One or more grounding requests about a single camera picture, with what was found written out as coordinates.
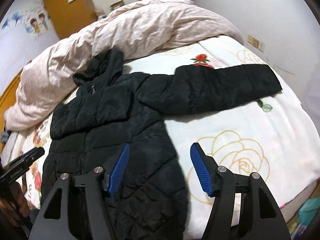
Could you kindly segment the person's left hand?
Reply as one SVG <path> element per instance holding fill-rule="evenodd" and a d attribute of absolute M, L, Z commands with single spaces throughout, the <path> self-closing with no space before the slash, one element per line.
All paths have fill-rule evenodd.
<path fill-rule="evenodd" d="M 16 213 L 16 207 L 18 207 L 19 213 L 24 218 L 29 217 L 30 209 L 20 184 L 15 182 L 14 185 L 16 190 L 15 202 L 7 201 L 6 199 L 1 198 L 1 211 L 11 225 L 14 227 L 19 227 L 21 219 Z"/>

